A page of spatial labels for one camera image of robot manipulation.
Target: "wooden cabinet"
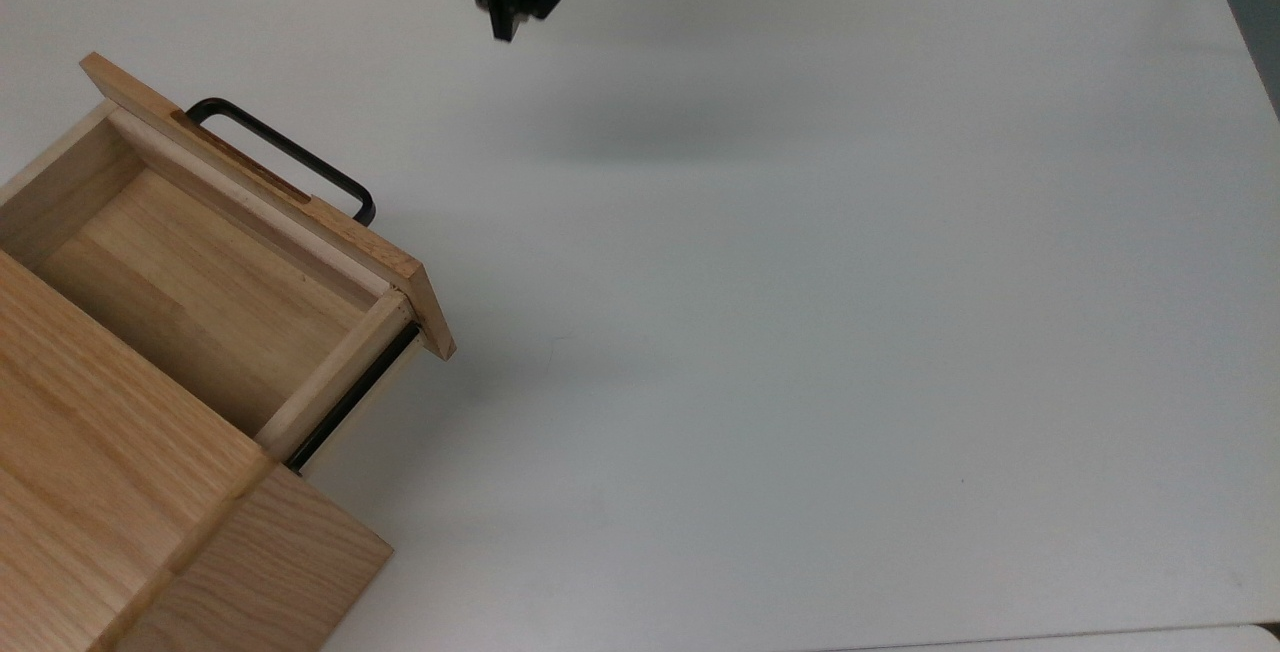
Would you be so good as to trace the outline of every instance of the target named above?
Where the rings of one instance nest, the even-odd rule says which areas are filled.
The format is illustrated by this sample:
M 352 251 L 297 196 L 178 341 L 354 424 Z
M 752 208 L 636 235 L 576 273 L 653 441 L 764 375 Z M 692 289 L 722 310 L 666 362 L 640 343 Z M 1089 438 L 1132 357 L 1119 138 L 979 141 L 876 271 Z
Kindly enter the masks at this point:
M 417 260 L 82 67 L 106 100 L 0 190 L 0 648 L 315 649 L 390 548 L 279 462 L 448 327 Z

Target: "light wood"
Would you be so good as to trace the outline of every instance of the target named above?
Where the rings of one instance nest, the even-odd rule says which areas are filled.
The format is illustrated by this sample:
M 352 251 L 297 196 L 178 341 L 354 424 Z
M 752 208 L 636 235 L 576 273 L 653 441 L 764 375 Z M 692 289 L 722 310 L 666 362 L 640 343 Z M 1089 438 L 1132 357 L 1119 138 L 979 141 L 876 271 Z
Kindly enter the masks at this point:
M 36 266 L 142 169 L 105 100 L 0 187 L 0 250 Z
M 269 465 L 0 254 L 0 649 L 109 644 Z
M 429 350 L 442 359 L 454 352 L 452 333 L 420 261 L 196 126 L 177 105 L 101 55 L 86 56 L 81 67 L 105 97 L 404 292 L 422 324 Z
M 388 292 L 275 411 L 253 439 L 270 457 L 288 457 L 412 319 L 413 309 L 408 298 L 394 289 Z
M 150 169 L 36 272 L 246 434 L 365 314 Z
M 358 306 L 371 306 L 390 284 L 333 245 L 253 196 L 225 174 L 179 147 L 128 110 L 116 109 L 111 126 L 147 165 L 192 197 L 219 210 L 225 219 L 251 233 L 262 245 L 297 264 L 343 293 Z
M 390 547 L 276 468 L 116 647 L 118 652 L 311 652 Z

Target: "drawer handle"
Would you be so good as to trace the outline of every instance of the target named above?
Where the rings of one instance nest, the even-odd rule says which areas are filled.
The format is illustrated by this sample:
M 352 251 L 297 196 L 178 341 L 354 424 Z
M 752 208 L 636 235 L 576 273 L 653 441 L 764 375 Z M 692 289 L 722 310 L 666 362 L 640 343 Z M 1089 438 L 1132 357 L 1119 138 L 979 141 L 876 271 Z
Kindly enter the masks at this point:
M 374 215 L 378 214 L 378 206 L 374 205 L 374 196 L 370 195 L 369 190 L 365 190 L 364 184 L 347 177 L 347 174 L 338 172 L 338 169 L 332 164 L 312 155 L 293 140 L 289 140 L 284 134 L 280 134 L 266 124 L 262 124 L 262 120 L 242 109 L 238 109 L 237 105 L 233 105 L 221 97 L 209 97 L 207 100 L 197 101 L 189 110 L 187 110 L 187 117 L 196 124 L 205 123 L 206 119 L 214 117 L 215 114 L 224 115 L 232 122 L 238 123 L 244 129 L 248 129 L 253 134 L 257 134 L 269 142 L 269 145 L 275 147 L 275 150 L 280 150 L 285 155 L 292 156 L 311 172 L 320 174 L 320 177 L 328 179 L 343 192 L 347 192 L 352 197 L 360 200 L 360 211 L 352 215 L 352 219 L 356 219 L 357 223 L 369 227 L 369 223 L 374 222 Z

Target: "white tabletop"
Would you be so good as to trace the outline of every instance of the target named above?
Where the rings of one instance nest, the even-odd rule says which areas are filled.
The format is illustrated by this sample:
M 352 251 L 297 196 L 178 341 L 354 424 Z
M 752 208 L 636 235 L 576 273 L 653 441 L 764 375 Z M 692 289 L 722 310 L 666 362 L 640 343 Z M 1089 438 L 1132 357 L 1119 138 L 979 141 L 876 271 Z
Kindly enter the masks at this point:
M 1277 652 L 1280 642 L 1257 626 L 1134 632 L 895 647 L 893 652 Z
M 1225 0 L 0 0 L 366 182 L 458 338 L 317 487 L 329 644 L 787 652 L 1280 619 L 1280 126 Z M 310 188 L 317 184 L 306 182 Z

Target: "wooden drawer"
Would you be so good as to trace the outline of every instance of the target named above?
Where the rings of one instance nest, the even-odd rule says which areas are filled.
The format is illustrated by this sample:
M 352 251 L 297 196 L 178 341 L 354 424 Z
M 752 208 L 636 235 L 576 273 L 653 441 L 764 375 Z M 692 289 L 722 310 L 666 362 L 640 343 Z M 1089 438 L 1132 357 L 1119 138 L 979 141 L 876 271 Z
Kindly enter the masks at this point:
M 82 67 L 108 99 L 0 188 L 0 648 L 316 649 L 390 548 L 279 462 L 452 355 L 426 273 Z
M 275 460 L 408 324 L 453 341 L 417 260 L 90 55 L 108 100 L 0 190 L 0 251 Z

